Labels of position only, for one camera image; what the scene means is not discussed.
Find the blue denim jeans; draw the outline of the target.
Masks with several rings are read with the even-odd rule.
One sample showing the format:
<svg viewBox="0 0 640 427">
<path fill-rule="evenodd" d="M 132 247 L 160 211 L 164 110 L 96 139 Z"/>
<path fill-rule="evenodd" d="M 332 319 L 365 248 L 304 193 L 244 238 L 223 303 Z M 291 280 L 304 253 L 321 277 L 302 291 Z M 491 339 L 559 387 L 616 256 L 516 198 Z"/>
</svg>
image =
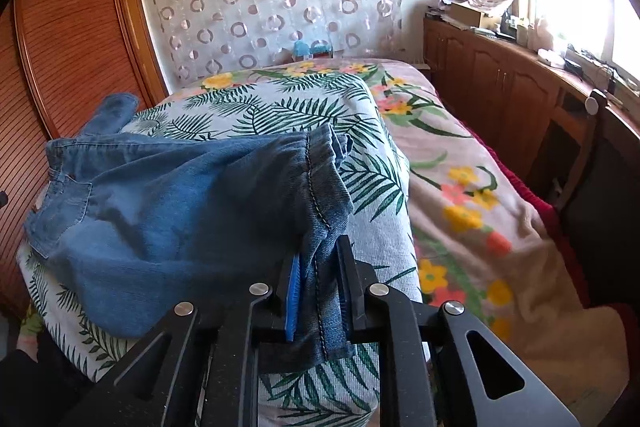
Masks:
<svg viewBox="0 0 640 427">
<path fill-rule="evenodd" d="M 76 135 L 46 147 L 50 182 L 26 219 L 30 247 L 119 338 L 149 332 L 177 303 L 232 303 L 275 284 L 299 257 L 293 341 L 266 373 L 348 357 L 335 244 L 352 200 L 338 169 L 352 148 L 329 124 L 206 142 L 128 133 L 138 101 L 107 96 Z"/>
</svg>

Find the floral pink blanket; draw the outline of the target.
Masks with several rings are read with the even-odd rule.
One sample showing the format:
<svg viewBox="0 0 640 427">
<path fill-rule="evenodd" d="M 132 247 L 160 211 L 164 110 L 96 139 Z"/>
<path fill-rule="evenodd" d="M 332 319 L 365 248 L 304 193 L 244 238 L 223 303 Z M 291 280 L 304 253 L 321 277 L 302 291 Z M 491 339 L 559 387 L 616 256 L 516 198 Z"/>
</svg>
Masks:
<svg viewBox="0 0 640 427">
<path fill-rule="evenodd" d="M 463 303 L 582 425 L 604 418 L 626 386 L 623 322 L 582 303 L 552 210 L 414 67 L 317 60 L 225 72 L 166 98 L 148 124 L 183 139 L 332 124 L 354 143 L 341 169 L 352 248 L 383 282 L 434 305 Z"/>
</svg>

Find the blue item behind bed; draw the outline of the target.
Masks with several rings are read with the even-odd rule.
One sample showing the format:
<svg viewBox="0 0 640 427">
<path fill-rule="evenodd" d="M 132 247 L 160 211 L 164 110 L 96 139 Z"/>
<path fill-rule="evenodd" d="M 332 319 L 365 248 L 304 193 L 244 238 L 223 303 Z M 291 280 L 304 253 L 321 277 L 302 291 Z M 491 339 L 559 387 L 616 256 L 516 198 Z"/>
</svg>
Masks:
<svg viewBox="0 0 640 427">
<path fill-rule="evenodd" d="M 317 40 L 311 44 L 306 43 L 303 40 L 297 40 L 294 42 L 292 49 L 292 60 L 303 61 L 312 60 L 313 58 L 332 58 L 333 48 L 324 40 Z"/>
</svg>

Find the long wooden cabinet desk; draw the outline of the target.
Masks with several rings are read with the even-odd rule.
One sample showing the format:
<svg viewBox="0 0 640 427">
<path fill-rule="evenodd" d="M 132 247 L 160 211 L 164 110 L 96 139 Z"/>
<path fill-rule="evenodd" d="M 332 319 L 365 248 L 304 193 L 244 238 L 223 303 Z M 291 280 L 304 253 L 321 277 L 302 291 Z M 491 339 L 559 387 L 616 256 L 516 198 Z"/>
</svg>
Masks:
<svg viewBox="0 0 640 427">
<path fill-rule="evenodd" d="M 542 196 L 565 184 L 591 87 L 532 52 L 425 17 L 424 61 L 442 101 Z"/>
</svg>

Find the wooden chair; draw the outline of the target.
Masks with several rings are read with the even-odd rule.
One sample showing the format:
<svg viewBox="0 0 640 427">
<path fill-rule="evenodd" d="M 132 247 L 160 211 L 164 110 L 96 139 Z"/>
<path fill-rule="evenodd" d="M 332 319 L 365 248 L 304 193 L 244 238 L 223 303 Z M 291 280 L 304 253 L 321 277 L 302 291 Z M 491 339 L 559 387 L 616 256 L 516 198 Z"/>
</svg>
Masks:
<svg viewBox="0 0 640 427">
<path fill-rule="evenodd" d="M 575 198 L 577 191 L 582 186 L 585 176 L 588 174 L 591 157 L 596 149 L 599 134 L 602 128 L 602 117 L 608 107 L 605 94 L 593 89 L 584 102 L 585 122 L 578 129 L 579 152 L 574 161 L 567 182 L 562 188 L 559 198 L 554 204 L 557 212 L 562 212 Z"/>
</svg>

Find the cardboard box on desk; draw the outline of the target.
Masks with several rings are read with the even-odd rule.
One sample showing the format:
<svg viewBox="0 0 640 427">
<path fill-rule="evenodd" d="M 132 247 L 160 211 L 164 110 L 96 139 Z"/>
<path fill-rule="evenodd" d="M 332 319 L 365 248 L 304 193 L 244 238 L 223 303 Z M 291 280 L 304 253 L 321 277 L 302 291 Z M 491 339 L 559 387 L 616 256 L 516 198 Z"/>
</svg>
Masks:
<svg viewBox="0 0 640 427">
<path fill-rule="evenodd" d="M 481 10 L 457 2 L 452 2 L 447 15 L 458 23 L 469 27 L 494 30 L 501 24 L 500 16 L 491 16 Z"/>
</svg>

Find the pink figurine on desk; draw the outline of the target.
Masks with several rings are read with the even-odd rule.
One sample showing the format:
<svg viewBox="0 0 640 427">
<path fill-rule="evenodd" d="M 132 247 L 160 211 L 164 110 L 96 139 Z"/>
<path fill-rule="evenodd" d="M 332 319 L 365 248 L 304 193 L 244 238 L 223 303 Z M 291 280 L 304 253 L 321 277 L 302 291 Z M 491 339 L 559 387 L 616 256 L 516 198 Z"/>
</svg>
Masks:
<svg viewBox="0 0 640 427">
<path fill-rule="evenodd" d="M 538 52 L 540 49 L 553 49 L 553 36 L 544 18 L 537 18 L 533 25 L 528 26 L 527 47 L 533 52 Z"/>
</svg>

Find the brown wooden wardrobe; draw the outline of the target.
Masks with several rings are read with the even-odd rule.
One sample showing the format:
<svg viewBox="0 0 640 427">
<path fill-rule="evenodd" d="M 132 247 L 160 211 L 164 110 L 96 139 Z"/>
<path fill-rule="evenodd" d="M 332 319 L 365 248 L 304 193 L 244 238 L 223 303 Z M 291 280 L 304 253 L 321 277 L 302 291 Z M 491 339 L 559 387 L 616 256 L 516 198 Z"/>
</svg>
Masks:
<svg viewBox="0 0 640 427">
<path fill-rule="evenodd" d="M 168 95 L 141 0 L 11 0 L 1 14 L 1 308 L 22 317 L 15 254 L 46 185 L 47 141 L 75 134 L 115 92 Z"/>
</svg>

